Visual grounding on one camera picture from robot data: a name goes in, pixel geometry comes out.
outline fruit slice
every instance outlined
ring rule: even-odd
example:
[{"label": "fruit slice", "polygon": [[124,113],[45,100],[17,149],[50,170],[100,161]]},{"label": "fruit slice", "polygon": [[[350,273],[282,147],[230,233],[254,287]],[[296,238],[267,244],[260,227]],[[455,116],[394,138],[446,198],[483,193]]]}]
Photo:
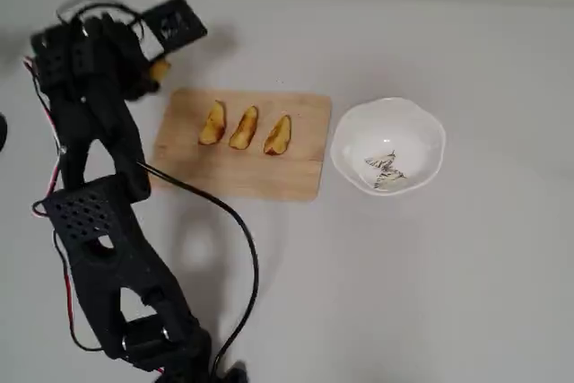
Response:
[{"label": "fruit slice", "polygon": [[256,107],[249,107],[244,113],[235,133],[231,136],[230,147],[245,150],[251,144],[257,130],[258,112]]},{"label": "fruit slice", "polygon": [[162,60],[158,60],[150,68],[150,78],[157,83],[161,83],[161,80],[165,78],[165,75],[168,73],[170,68],[171,63],[166,59],[163,58]]},{"label": "fruit slice", "polygon": [[278,156],[287,150],[291,140],[291,117],[283,116],[279,119],[271,133],[265,139],[263,152],[270,156]]},{"label": "fruit slice", "polygon": [[218,100],[209,111],[209,116],[205,121],[204,129],[199,135],[198,142],[201,145],[217,144],[225,133],[225,107]]}]

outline cable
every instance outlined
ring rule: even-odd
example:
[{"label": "cable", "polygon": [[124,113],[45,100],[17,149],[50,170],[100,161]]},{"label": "cable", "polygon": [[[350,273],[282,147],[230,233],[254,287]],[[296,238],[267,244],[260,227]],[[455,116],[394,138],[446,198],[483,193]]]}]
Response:
[{"label": "cable", "polygon": [[64,272],[64,284],[65,284],[65,299],[66,299],[66,306],[67,306],[67,314],[68,314],[68,326],[70,328],[70,336],[72,337],[72,341],[74,344],[78,346],[80,349],[84,350],[85,352],[101,352],[103,349],[101,347],[86,347],[75,335],[75,328],[74,328],[74,307],[72,304],[72,285],[70,283],[70,275],[68,273],[68,264],[65,260],[64,252],[60,249],[60,246],[57,245],[57,235],[56,231],[52,231],[52,241],[54,242],[54,248],[60,260],[62,261],[62,270]]},{"label": "cable", "polygon": [[63,24],[66,23],[62,14],[67,13],[71,9],[75,8],[78,4],[82,4],[85,2],[111,2],[116,4],[121,4],[119,0],[65,0],[58,8],[56,9],[56,17],[57,19],[62,22]]},{"label": "cable", "polygon": [[94,9],[116,9],[122,13],[126,13],[128,15],[131,15],[133,20],[131,22],[129,22],[127,24],[127,26],[129,27],[133,27],[136,23],[138,23],[140,25],[140,37],[139,40],[140,42],[142,42],[145,38],[145,29],[144,29],[144,23],[143,23],[143,19],[142,19],[142,15],[133,10],[132,8],[130,8],[129,6],[122,4],[120,2],[94,2],[92,4],[87,4],[86,6],[80,8],[70,19],[70,21],[68,23],[74,22],[74,20],[80,19],[82,17],[82,15],[84,15],[85,13],[92,11]]},{"label": "cable", "polygon": [[60,139],[58,138],[57,131],[56,131],[56,125],[54,124],[54,120],[52,119],[51,111],[48,107],[48,104],[46,103],[44,98],[42,98],[42,96],[39,92],[38,76],[34,72],[32,65],[29,64],[28,61],[23,61],[23,63],[24,63],[24,66],[26,66],[26,69],[28,70],[28,72],[30,72],[30,75],[32,77],[32,83],[34,84],[34,91],[36,92],[36,96],[38,97],[40,103],[42,104],[42,108],[44,109],[44,114],[46,114],[46,119],[48,120],[48,123],[50,124],[50,128],[52,129],[52,135],[54,136],[54,141],[56,141],[56,148],[57,148],[57,152],[59,154],[59,153],[61,153],[62,144],[60,143]]},{"label": "cable", "polygon": [[148,165],[144,161],[137,161],[136,163],[140,167],[147,170],[149,173],[155,175],[158,178],[163,179],[164,181],[167,181],[168,183],[172,184],[173,186],[183,188],[184,190],[191,192],[195,195],[201,196],[202,198],[207,199],[211,203],[219,206],[222,210],[224,210],[231,217],[233,217],[233,219],[235,219],[235,221],[237,222],[237,224],[240,226],[241,230],[245,234],[246,240],[248,241],[249,252],[251,253],[251,258],[253,261],[253,289],[251,291],[251,297],[249,298],[249,303],[245,309],[245,312],[243,313],[243,317],[241,318],[238,325],[235,327],[235,329],[233,330],[233,332],[231,333],[231,335],[229,336],[227,341],[223,344],[222,348],[220,349],[219,352],[217,352],[217,354],[215,355],[215,358],[213,359],[212,370],[210,373],[210,379],[213,381],[217,377],[217,369],[219,367],[219,364],[220,364],[223,356],[229,350],[230,346],[233,344],[233,342],[235,341],[235,339],[237,338],[237,336],[239,335],[239,333],[241,332],[243,327],[246,325],[246,323],[249,319],[249,316],[251,315],[251,312],[253,311],[253,308],[255,307],[255,303],[257,300],[257,292],[259,290],[259,259],[257,257],[255,242],[253,241],[253,237],[251,236],[251,232],[249,231],[248,226],[245,224],[245,222],[243,221],[241,216],[233,208],[231,208],[229,205],[225,204],[222,200],[218,199],[217,197],[215,197],[215,196],[211,195],[210,193],[207,193],[207,192],[205,192],[205,191],[203,191],[197,187],[193,187],[187,183],[184,183],[183,181],[180,181],[176,178],[173,178],[172,176],[166,174],[165,172],[162,172],[162,171],[154,168],[153,166]]},{"label": "cable", "polygon": [[[56,143],[57,159],[56,159],[56,163],[54,165],[54,168],[52,169],[52,174],[50,175],[50,178],[49,178],[46,194],[44,195],[44,199],[45,199],[46,197],[51,195],[52,192],[54,192],[54,189],[56,188],[57,177],[60,173],[60,160],[61,160],[61,154],[62,154],[62,144],[60,143],[60,140],[57,136],[56,126],[54,124],[54,120],[52,119],[52,116],[50,115],[50,109],[48,107],[48,104],[41,97],[41,95],[39,93],[38,76],[34,73],[33,67],[29,62],[31,62],[31,59],[29,57],[26,57],[26,59],[23,61],[23,64],[24,64],[24,66],[26,66],[26,69],[28,70],[28,72],[30,72],[30,75],[32,77],[32,82],[34,83],[34,91],[36,92],[36,96],[38,96],[38,99],[39,99],[40,103],[42,104],[42,108],[44,109],[44,114],[46,115],[46,119],[48,120],[48,123],[50,124],[50,128],[52,130],[52,136],[54,137],[54,142]],[[38,207],[41,205],[41,203],[42,202],[40,200],[40,201],[36,201],[32,204],[32,206],[31,206],[32,213],[36,217],[40,217],[40,218],[48,217],[48,215],[46,213],[41,212],[38,209]]]}]

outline wooden cutting board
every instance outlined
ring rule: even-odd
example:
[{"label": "wooden cutting board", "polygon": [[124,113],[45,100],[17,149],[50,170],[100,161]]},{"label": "wooden cutting board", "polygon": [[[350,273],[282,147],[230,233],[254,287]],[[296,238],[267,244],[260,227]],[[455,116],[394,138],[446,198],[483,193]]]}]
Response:
[{"label": "wooden cutting board", "polygon": [[[197,137],[213,103],[223,102],[227,128],[214,145]],[[257,131],[246,150],[229,147],[245,109],[259,111]],[[263,142],[283,115],[291,116],[291,142],[280,156],[263,153]],[[153,147],[153,166],[217,196],[307,201],[317,195],[331,100],[295,92],[182,89],[171,94]],[[164,186],[162,180],[152,183]]]}]

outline white bowl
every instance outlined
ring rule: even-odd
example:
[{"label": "white bowl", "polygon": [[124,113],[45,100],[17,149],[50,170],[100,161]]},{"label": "white bowl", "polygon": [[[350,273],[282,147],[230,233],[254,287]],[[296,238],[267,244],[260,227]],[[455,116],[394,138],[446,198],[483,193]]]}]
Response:
[{"label": "white bowl", "polygon": [[343,115],[331,144],[331,159],[363,192],[398,195],[437,175],[446,141],[442,124],[416,103],[379,99]]}]

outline white table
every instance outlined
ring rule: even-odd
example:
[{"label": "white table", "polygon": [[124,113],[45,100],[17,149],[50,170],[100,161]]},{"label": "white table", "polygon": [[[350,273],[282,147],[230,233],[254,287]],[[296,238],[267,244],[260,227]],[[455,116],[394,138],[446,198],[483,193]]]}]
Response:
[{"label": "white table", "polygon": [[[29,212],[55,156],[20,59],[61,1],[0,0],[2,381],[152,381],[73,346],[50,228]],[[327,94],[331,134],[349,107],[403,96],[448,134],[442,171],[415,193],[365,196],[327,158],[312,203],[228,199],[255,235],[263,281],[228,365],[244,360],[254,383],[574,379],[573,10],[188,1],[211,33],[172,57],[162,95],[132,105],[148,154],[164,96],[185,85]],[[111,169],[95,153],[92,178]],[[251,284],[233,221],[184,192],[135,210],[192,311],[226,337]]]}]

